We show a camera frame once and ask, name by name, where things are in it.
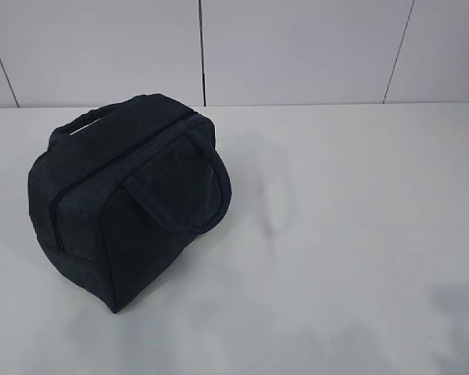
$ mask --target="zipper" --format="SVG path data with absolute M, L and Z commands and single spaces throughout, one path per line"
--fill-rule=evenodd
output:
M 124 157 L 130 155 L 132 152 L 136 151 L 138 148 L 141 146 L 145 145 L 149 141 L 151 141 L 153 138 L 158 137 L 162 132 L 164 132 L 166 129 L 169 129 L 171 126 L 175 125 L 176 123 L 179 123 L 180 121 L 184 121 L 189 119 L 190 117 L 193 117 L 194 115 L 197 115 L 198 113 L 195 111 L 191 111 L 186 113 L 185 115 L 177 118 L 175 121 L 169 123 L 165 127 L 161 128 L 157 132 L 149 135 L 148 137 L 145 137 L 144 139 L 140 140 L 138 143 L 133 145 L 132 147 L 128 148 L 127 150 L 124 150 L 118 155 L 115 155 L 112 159 L 110 159 L 108 162 L 104 163 L 103 165 L 95 168 L 92 170 L 90 173 L 87 173 L 85 176 L 82 178 L 74 181 L 73 183 L 63 187 L 51 200 L 48 210 L 50 212 L 50 220 L 52 222 L 52 228 L 54 229 L 54 236 L 55 236 L 55 242 L 57 244 L 58 250 L 61 252 L 66 252 L 66 249 L 64 248 L 63 245 L 63 239 L 61 238 L 61 233 L 59 232 L 59 225 L 58 225 L 58 220 L 57 220 L 57 211 L 59 208 L 59 203 L 61 200 L 70 193 L 74 188 L 76 188 L 78 185 L 83 184 L 86 180 L 91 178 L 92 176 L 96 175 L 97 173 L 101 172 L 105 168 L 113 165 L 114 163 L 118 162 L 119 160 L 123 159 Z

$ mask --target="carry handle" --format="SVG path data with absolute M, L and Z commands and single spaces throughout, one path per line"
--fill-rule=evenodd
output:
M 129 194 L 135 199 L 139 205 L 158 223 L 162 224 L 166 229 L 178 232 L 181 234 L 202 234 L 214 228 L 224 217 L 231 201 L 231 182 L 226 171 L 226 166 L 217 154 L 215 148 L 205 140 L 200 134 L 194 130 L 190 130 L 186 135 L 193 141 L 193 143 L 202 151 L 206 157 L 207 162 L 212 166 L 214 175 L 217 178 L 220 190 L 220 204 L 217 212 L 208 219 L 205 223 L 200 225 L 189 225 L 178 219 L 173 218 L 170 210 L 165 207 L 159 199 L 153 196 L 152 192 L 136 178 L 129 176 L 125 182 L 124 187 Z
M 109 115 L 112 112 L 117 111 L 118 109 L 130 104 L 132 101 L 145 96 L 139 95 L 135 96 L 130 100 L 121 103 L 115 103 L 110 105 L 105 105 L 104 107 L 93 109 L 88 111 L 87 113 L 77 117 L 70 123 L 63 125 L 61 127 L 57 127 L 54 131 L 50 134 L 50 138 L 48 139 L 48 149 L 56 146 L 60 143 L 63 139 L 68 138 L 72 133 L 77 130 L 80 130 L 82 127 L 87 126 L 90 123 L 93 123 L 96 120 L 101 119 L 104 116 Z

